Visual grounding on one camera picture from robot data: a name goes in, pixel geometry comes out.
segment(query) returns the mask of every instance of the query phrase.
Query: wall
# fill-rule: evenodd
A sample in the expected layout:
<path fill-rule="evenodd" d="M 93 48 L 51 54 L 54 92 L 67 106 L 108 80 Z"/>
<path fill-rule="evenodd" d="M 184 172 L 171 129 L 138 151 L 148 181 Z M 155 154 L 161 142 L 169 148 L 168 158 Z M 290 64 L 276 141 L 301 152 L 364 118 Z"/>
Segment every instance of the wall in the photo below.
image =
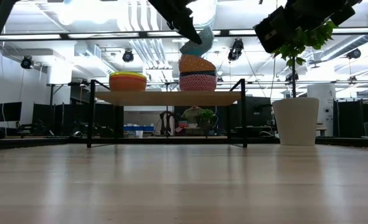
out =
<path fill-rule="evenodd" d="M 34 103 L 48 104 L 48 75 L 38 70 L 24 70 L 19 62 L 0 51 L 0 103 L 22 102 L 21 124 L 31 124 Z M 0 127 L 15 127 L 15 122 L 0 122 Z"/>

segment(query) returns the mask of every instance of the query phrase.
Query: small potted plant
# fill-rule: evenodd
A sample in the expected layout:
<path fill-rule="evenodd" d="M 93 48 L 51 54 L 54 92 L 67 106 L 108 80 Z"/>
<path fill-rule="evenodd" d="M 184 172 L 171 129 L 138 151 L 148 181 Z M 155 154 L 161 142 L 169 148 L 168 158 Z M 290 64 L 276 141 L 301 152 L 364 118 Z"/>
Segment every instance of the small potted plant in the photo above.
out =
<path fill-rule="evenodd" d="M 292 70 L 293 98 L 274 101 L 272 104 L 280 142 L 283 145 L 315 145 L 319 100 L 296 98 L 296 64 L 302 65 L 306 62 L 299 56 L 306 47 L 320 50 L 326 41 L 332 40 L 335 27 L 333 22 L 327 21 L 315 30 L 303 31 L 299 28 L 289 42 L 273 52 L 274 57 L 281 55 Z"/>
<path fill-rule="evenodd" d="M 199 115 L 199 127 L 202 128 L 205 135 L 208 135 L 210 130 L 217 122 L 217 115 L 212 110 L 204 109 Z"/>

